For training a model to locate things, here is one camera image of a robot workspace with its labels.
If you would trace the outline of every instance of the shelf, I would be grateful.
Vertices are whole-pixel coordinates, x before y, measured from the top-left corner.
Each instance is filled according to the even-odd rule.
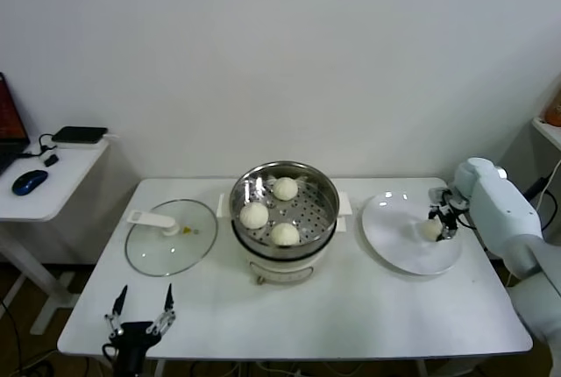
[[[561,151],[561,127],[547,124],[539,117],[535,117],[532,120],[532,124],[546,139]]]

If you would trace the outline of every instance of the white wall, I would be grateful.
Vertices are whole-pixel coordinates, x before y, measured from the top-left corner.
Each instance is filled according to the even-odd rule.
[[[235,176],[295,159],[329,174],[442,175],[470,155],[500,159],[541,109],[561,69],[560,7],[0,0],[0,70],[32,129],[118,134],[107,174]],[[124,181],[98,204],[117,205]]]

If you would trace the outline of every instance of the white table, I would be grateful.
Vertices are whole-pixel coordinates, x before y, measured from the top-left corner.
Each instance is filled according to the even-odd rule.
[[[60,212],[70,196],[80,185],[88,171],[107,148],[102,140],[90,149],[58,149],[60,160],[45,167],[39,158],[16,160],[0,175],[0,222],[45,222]],[[38,148],[31,147],[36,153]],[[16,196],[11,185],[21,175],[34,169],[49,173],[46,181],[27,196]],[[49,298],[31,328],[31,334],[42,334],[58,308],[72,308],[78,295],[67,291],[74,273],[66,272],[56,280],[19,242],[18,236],[0,229],[0,252],[21,272],[4,302],[8,305],[23,283],[24,276],[43,289]]]
[[[525,352],[532,340],[513,310],[475,235],[461,228],[456,266],[437,277],[402,273],[366,245],[359,212],[386,191],[406,191],[429,205],[427,179],[336,179],[353,217],[337,233],[322,267],[304,283],[255,283],[227,219],[208,256],[185,273],[152,278],[124,256],[131,209],[176,198],[217,208],[234,180],[144,180],[96,265],[61,333],[67,354],[99,356],[108,341],[103,315],[129,286],[123,321],[153,320],[173,283],[177,320],[148,355],[156,359],[420,359]]]

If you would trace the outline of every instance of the white plate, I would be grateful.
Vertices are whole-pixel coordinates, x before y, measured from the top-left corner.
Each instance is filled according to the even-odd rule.
[[[420,226],[428,215],[428,204],[388,191],[366,204],[362,226],[373,249],[392,265],[412,274],[441,274],[454,266],[462,245],[458,238],[427,240]]]

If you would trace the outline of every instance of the laptop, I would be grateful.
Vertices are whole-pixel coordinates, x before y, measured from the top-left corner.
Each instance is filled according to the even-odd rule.
[[[29,137],[11,97],[8,83],[0,73],[0,174],[29,145]]]

